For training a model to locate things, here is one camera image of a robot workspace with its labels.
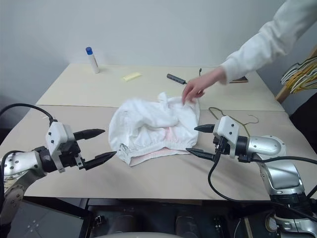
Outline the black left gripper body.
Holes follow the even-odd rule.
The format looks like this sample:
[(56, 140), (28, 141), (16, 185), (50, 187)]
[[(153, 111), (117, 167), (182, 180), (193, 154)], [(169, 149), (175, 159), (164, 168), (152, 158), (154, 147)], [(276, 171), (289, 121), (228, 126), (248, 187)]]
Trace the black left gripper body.
[(77, 141), (74, 141), (67, 151), (63, 151), (59, 155), (59, 158), (64, 168), (74, 166), (77, 166), (79, 169), (84, 168), (85, 160), (81, 156), (81, 150)]

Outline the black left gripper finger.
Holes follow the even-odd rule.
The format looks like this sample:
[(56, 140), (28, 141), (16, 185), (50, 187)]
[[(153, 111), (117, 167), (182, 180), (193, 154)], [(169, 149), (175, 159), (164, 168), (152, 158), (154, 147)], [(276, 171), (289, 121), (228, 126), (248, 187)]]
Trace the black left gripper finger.
[(97, 155), (94, 159), (84, 162), (84, 169), (90, 170), (92, 168), (98, 167), (110, 160), (115, 154), (116, 151), (111, 151)]
[(86, 129), (86, 130), (75, 132), (73, 133), (73, 135), (74, 135), (75, 141), (78, 141), (82, 139), (87, 140), (87, 139), (94, 138), (104, 132), (105, 132), (104, 129)]

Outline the person's bare hand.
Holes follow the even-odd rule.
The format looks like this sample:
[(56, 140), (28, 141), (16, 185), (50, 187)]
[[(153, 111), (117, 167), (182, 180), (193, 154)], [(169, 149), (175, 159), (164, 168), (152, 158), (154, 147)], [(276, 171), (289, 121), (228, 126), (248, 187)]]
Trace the person's bare hand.
[(186, 102), (193, 101), (195, 98), (202, 97), (204, 90), (217, 82), (226, 82), (225, 71), (221, 66), (190, 80), (182, 92), (182, 103), (185, 104)]

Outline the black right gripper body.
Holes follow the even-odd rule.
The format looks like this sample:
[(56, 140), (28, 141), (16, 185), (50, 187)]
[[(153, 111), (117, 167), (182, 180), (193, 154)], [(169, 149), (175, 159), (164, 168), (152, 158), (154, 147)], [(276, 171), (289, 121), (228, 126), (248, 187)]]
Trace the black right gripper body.
[(215, 145), (215, 152), (216, 153), (222, 153), (224, 150), (224, 137), (214, 137), (213, 143)]

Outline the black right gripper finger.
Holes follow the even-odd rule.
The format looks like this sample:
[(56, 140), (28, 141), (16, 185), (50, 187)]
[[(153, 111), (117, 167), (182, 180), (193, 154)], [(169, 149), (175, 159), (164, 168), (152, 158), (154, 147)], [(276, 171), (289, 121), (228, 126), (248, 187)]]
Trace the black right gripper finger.
[(213, 133), (215, 125), (214, 124), (203, 124), (194, 128), (196, 131), (200, 131), (203, 133)]
[(197, 148), (186, 148), (186, 150), (193, 154), (196, 157), (205, 159), (205, 160), (214, 160), (214, 154), (211, 154), (209, 152), (205, 152), (202, 149), (197, 149)]

